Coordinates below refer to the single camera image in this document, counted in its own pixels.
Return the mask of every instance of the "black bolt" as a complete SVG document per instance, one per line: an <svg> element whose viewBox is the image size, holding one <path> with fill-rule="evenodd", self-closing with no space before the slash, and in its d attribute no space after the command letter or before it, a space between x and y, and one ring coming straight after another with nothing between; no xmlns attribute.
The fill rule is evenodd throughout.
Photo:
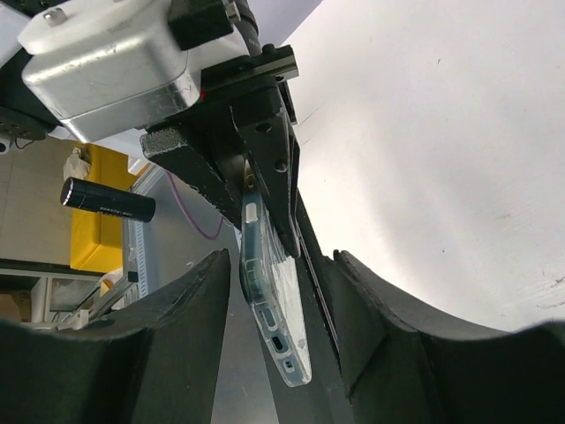
<svg viewBox="0 0 565 424"><path fill-rule="evenodd" d="M288 165L286 163L286 161L284 161L283 159L279 159L278 161L275 162L275 170L277 172L286 172L286 170L288 169Z"/></svg>
<svg viewBox="0 0 565 424"><path fill-rule="evenodd" d="M263 46L263 53L265 53L266 55L268 55L269 53L273 53L275 50L276 48L274 44L265 44Z"/></svg>

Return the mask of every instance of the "black flashlight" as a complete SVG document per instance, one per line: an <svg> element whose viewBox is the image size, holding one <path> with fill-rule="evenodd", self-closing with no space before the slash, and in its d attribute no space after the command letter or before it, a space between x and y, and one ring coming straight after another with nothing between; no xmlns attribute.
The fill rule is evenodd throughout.
<svg viewBox="0 0 565 424"><path fill-rule="evenodd" d="M150 197L77 178L64 182L61 204L143 223L150 222L155 214L155 200Z"/></svg>

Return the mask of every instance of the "gray table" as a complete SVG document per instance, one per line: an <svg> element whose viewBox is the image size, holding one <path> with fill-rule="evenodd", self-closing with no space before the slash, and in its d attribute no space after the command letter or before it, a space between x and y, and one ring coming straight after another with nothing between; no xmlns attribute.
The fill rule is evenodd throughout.
<svg viewBox="0 0 565 424"><path fill-rule="evenodd" d="M175 181L200 228L213 234L221 216L191 187L178 179ZM212 423L278 424L255 321L239 283L239 248L234 229L225 223L217 240L202 238L186 221L165 173L157 167L147 171L133 190L153 197L157 202L152 222L137 228L142 232L146 256L145 264L138 263L138 267L146 267L149 292L183 275L210 252L223 248L230 251L230 304Z"/></svg>

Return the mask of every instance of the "pink cable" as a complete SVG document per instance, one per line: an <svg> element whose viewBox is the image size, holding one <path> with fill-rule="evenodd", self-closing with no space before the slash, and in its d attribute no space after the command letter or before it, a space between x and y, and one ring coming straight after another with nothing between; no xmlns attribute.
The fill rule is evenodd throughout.
<svg viewBox="0 0 565 424"><path fill-rule="evenodd" d="M185 203L183 202L183 199L180 197L180 193L178 192L178 188L177 185L175 184L175 180L173 179L172 175L170 175L169 172L165 172L165 174L167 175L167 178L169 179L170 182L170 188L173 192L173 196L175 196L175 200L177 201L178 207L180 208L180 210L183 212L183 215L186 218L186 221L188 221L191 226L194 228L194 230L196 230L196 232L199 233L200 236L202 236L204 239L206 240L210 240L210 241L214 241L218 238L218 236L220 235L220 231L222 231L222 227L223 227L223 216L220 218L220 224L218 225L218 229L216 230L215 234L213 236L209 236L207 235L196 223L196 221L194 220L194 217L191 215L191 213L188 211L188 208L186 208Z"/></svg>

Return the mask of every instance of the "white plastic cap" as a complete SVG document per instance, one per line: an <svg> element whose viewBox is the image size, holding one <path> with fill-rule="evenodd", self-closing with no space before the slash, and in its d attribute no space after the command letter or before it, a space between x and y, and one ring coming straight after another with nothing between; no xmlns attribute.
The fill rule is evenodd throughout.
<svg viewBox="0 0 565 424"><path fill-rule="evenodd" d="M18 37L30 55L50 53L127 25L148 5L166 0L71 0L35 15ZM55 13L56 19L50 19Z"/></svg>

